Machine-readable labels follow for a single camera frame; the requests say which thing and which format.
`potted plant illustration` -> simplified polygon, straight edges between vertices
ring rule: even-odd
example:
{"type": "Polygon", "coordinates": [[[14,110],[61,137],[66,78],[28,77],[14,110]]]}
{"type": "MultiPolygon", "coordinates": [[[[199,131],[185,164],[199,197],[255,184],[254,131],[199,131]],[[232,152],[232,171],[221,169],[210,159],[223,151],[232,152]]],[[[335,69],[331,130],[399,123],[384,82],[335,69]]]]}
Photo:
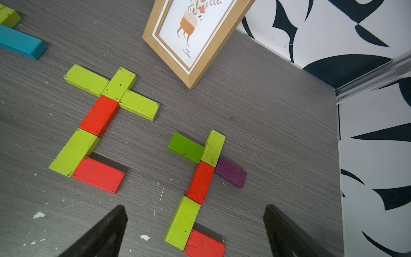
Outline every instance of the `potted plant illustration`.
{"type": "Polygon", "coordinates": [[[182,29],[185,33],[188,34],[187,36],[187,43],[190,35],[193,34],[194,29],[198,24],[198,18],[201,18],[204,13],[206,13],[206,8],[209,5],[219,5],[221,4],[221,0],[191,0],[190,5],[188,6],[187,10],[185,11],[181,22],[180,28],[177,30],[177,33],[182,29]]]}

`wooden block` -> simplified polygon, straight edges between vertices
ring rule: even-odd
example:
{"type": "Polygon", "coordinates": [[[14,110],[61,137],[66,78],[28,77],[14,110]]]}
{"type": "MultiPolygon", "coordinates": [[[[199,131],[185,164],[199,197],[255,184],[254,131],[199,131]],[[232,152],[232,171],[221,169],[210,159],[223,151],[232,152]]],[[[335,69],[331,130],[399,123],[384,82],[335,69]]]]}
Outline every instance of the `wooden block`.
{"type": "Polygon", "coordinates": [[[90,94],[100,97],[103,90],[109,83],[108,79],[103,78],[83,67],[74,64],[73,67],[64,75],[64,79],[79,89],[83,89],[90,94]]]}
{"type": "Polygon", "coordinates": [[[120,101],[127,89],[131,89],[136,82],[137,77],[134,73],[124,68],[120,68],[109,84],[104,89],[102,95],[107,96],[115,101],[120,101]]]}
{"type": "Polygon", "coordinates": [[[126,174],[124,172],[89,157],[84,157],[81,160],[72,176],[74,179],[112,194],[117,193],[125,177],[126,174]]]}
{"type": "Polygon", "coordinates": [[[208,135],[201,160],[213,167],[217,165],[226,137],[212,130],[208,135]]]}
{"type": "Polygon", "coordinates": [[[220,157],[215,173],[238,188],[243,188],[247,172],[224,157],[220,157]]]}
{"type": "Polygon", "coordinates": [[[197,166],[194,178],[187,191],[187,197],[199,204],[204,204],[211,179],[214,174],[214,167],[205,162],[200,162],[197,166]]]}
{"type": "Polygon", "coordinates": [[[119,109],[118,102],[102,95],[79,128],[101,138],[119,109]]]}
{"type": "Polygon", "coordinates": [[[0,47],[37,60],[47,49],[39,39],[0,25],[0,47]]]}
{"type": "Polygon", "coordinates": [[[157,112],[160,109],[159,103],[156,103],[130,90],[126,90],[119,103],[121,108],[150,121],[154,121],[157,112]]]}
{"type": "Polygon", "coordinates": [[[176,132],[169,144],[169,150],[195,164],[199,164],[203,156],[204,147],[176,132]]]}
{"type": "Polygon", "coordinates": [[[99,141],[99,137],[77,129],[48,168],[71,177],[81,160],[91,154],[99,141]]]}
{"type": "Polygon", "coordinates": [[[13,28],[21,21],[20,15],[11,8],[0,5],[0,25],[13,28]]]}
{"type": "Polygon", "coordinates": [[[201,205],[183,196],[166,233],[166,242],[184,250],[201,205]]]}
{"type": "Polygon", "coordinates": [[[190,257],[224,257],[227,246],[192,229],[184,253],[190,257]]]}

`gray wood grain surface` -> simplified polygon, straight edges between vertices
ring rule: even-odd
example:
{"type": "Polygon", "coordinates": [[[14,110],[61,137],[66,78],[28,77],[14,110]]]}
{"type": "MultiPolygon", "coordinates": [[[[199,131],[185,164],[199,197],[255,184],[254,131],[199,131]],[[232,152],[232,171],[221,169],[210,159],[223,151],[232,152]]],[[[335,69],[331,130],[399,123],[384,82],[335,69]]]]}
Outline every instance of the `gray wood grain surface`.
{"type": "Polygon", "coordinates": [[[153,3],[3,1],[48,49],[38,61],[0,49],[0,255],[57,256],[122,204],[121,256],[184,256],[164,235],[195,165],[167,146],[176,131],[204,144],[215,129],[222,155],[248,172],[243,189],[214,176],[196,220],[224,238],[226,256],[272,255],[267,204],[342,256],[334,89],[234,32],[188,90],[141,38],[153,3]],[[97,101],[63,79],[73,64],[108,79],[124,67],[138,76],[133,91],[161,104],[154,122],[121,109],[95,149],[127,172],[117,195],[48,169],[97,101]]]}

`picture frame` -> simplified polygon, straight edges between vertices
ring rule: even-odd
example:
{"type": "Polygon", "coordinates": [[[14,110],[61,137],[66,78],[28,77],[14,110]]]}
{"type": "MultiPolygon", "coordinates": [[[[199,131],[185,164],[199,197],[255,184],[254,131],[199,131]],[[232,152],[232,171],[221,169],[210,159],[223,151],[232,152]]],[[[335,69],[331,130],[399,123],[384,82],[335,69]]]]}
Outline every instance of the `picture frame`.
{"type": "Polygon", "coordinates": [[[156,0],[143,39],[194,88],[255,0],[156,0]]]}

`purple block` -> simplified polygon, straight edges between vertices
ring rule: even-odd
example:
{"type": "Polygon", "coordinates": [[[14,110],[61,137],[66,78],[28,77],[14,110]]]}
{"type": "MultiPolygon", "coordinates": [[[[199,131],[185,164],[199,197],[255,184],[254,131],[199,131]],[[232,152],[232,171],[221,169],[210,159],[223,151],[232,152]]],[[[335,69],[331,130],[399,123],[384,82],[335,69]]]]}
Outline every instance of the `purple block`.
{"type": "Polygon", "coordinates": [[[218,159],[215,173],[238,188],[243,188],[247,172],[224,157],[218,159]]]}

